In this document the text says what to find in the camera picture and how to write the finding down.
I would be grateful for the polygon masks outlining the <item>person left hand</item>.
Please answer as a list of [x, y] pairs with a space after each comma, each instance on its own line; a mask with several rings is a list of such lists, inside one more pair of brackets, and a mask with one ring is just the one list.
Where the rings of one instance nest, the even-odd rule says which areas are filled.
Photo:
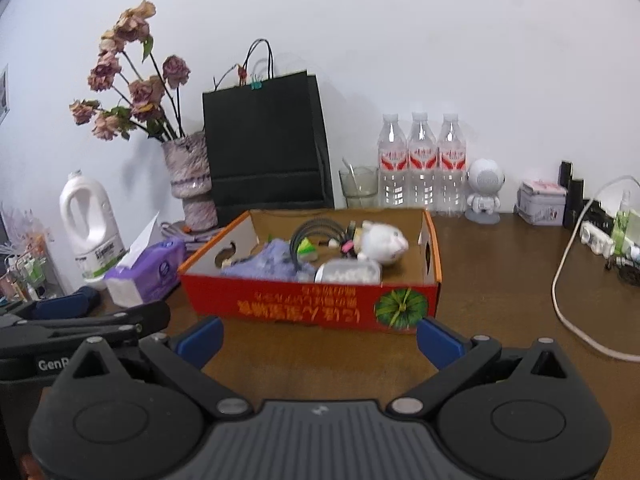
[[25, 453], [21, 455], [18, 463], [25, 480], [44, 480], [43, 472], [32, 454]]

